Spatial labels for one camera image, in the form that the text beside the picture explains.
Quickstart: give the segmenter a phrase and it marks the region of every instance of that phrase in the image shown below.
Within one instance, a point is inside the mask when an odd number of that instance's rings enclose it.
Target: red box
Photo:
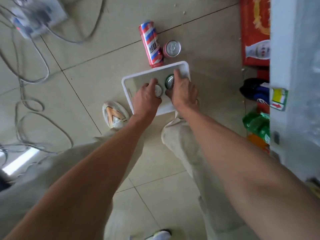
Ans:
[[[240,0],[245,66],[270,65],[270,0]]]

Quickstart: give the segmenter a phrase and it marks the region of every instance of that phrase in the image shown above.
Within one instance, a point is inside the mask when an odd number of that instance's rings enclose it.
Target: hand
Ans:
[[[138,118],[146,127],[148,127],[156,116],[161,98],[156,98],[155,86],[158,83],[153,78],[150,83],[146,83],[139,89],[132,99],[134,117]]]
[[[199,92],[196,86],[188,78],[181,78],[179,69],[174,69],[173,74],[174,86],[167,89],[165,94],[180,114],[183,114],[186,108],[197,109],[196,100]]]

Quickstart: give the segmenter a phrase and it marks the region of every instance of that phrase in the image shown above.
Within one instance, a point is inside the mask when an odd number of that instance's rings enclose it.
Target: red and blue striped can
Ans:
[[[139,26],[141,39],[146,49],[149,65],[152,68],[163,65],[163,55],[161,53],[160,45],[158,43],[158,34],[155,24],[152,21],[146,21]]]

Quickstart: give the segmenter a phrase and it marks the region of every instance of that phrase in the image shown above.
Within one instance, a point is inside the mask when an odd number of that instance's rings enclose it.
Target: green can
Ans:
[[[173,74],[170,74],[169,76],[167,76],[164,85],[165,85],[166,89],[172,89],[174,87],[174,75]]]

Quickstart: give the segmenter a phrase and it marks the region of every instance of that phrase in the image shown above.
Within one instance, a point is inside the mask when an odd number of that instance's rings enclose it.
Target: white plastic tray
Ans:
[[[132,113],[134,114],[134,108],[132,105],[132,98],[138,92],[138,90],[145,84],[149,83],[152,78],[158,79],[158,84],[163,88],[163,94],[161,96],[162,103],[160,104],[157,114],[163,115],[175,111],[175,108],[169,97],[165,95],[165,82],[168,75],[173,74],[174,69],[178,68],[182,77],[190,79],[189,65],[186,61],[180,61],[173,64],[153,68],[148,71],[136,73],[133,75],[125,76],[122,78],[122,86],[125,96],[128,100]]]

